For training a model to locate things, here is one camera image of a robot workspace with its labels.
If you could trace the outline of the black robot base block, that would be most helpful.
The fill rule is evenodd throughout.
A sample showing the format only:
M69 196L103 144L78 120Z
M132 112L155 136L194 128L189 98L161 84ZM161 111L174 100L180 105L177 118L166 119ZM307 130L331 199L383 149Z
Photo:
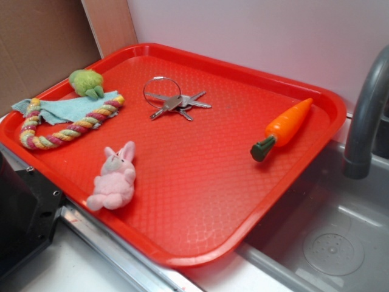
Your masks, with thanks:
M53 240L63 191L37 170L14 170L1 155L1 280Z

